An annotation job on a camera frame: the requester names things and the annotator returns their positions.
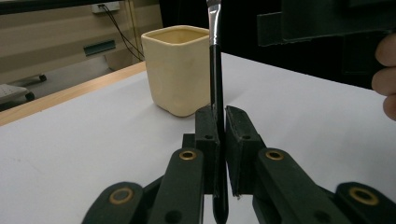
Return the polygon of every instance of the black paintbrush handle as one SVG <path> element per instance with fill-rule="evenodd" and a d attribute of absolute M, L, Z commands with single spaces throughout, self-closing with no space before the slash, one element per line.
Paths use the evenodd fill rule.
<path fill-rule="evenodd" d="M 228 218 L 228 190 L 225 162 L 224 104 L 221 72 L 221 47 L 210 46 L 210 97 L 213 117 L 219 135 L 220 149 L 213 193 L 213 213 L 218 224 Z"/>

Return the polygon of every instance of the black bracket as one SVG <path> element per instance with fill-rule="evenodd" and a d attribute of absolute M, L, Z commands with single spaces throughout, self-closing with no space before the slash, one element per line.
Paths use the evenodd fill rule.
<path fill-rule="evenodd" d="M 396 223 L 396 204 L 376 189 L 344 183 L 335 193 L 317 186 L 286 152 L 268 148 L 248 114 L 226 108 L 226 158 L 233 195 L 253 195 L 260 223 Z M 163 177 L 145 188 L 122 182 L 104 190 L 83 223 L 202 223 L 205 194 L 213 194 L 219 138 L 210 106 L 196 112 L 196 134 Z"/>
<path fill-rule="evenodd" d="M 282 0 L 280 12 L 257 16 L 258 45 L 339 36 L 342 74 L 372 76 L 383 67 L 374 57 L 375 49 L 396 28 L 395 15 L 394 0 Z"/>

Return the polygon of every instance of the cream ceramic cup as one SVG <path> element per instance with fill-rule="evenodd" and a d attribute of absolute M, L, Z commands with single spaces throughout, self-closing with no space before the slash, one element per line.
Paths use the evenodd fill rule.
<path fill-rule="evenodd" d="M 142 35 L 154 103 L 178 117 L 210 102 L 209 31 L 172 26 Z"/>

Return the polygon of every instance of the metal ferrule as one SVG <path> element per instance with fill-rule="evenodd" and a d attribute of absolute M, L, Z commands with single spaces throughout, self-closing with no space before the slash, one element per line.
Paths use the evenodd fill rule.
<path fill-rule="evenodd" d="M 208 8 L 209 11 L 209 41 L 210 45 L 219 45 L 219 16 L 221 4 Z"/>

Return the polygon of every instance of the paintbrush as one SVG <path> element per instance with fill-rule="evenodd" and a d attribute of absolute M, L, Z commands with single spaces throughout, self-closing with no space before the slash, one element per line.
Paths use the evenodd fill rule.
<path fill-rule="evenodd" d="M 213 214 L 218 224 L 228 218 L 228 190 L 225 162 L 224 106 L 221 73 L 221 47 L 219 42 L 220 0 L 207 0 L 210 41 L 210 104 L 219 135 L 219 160 L 215 170 Z"/>

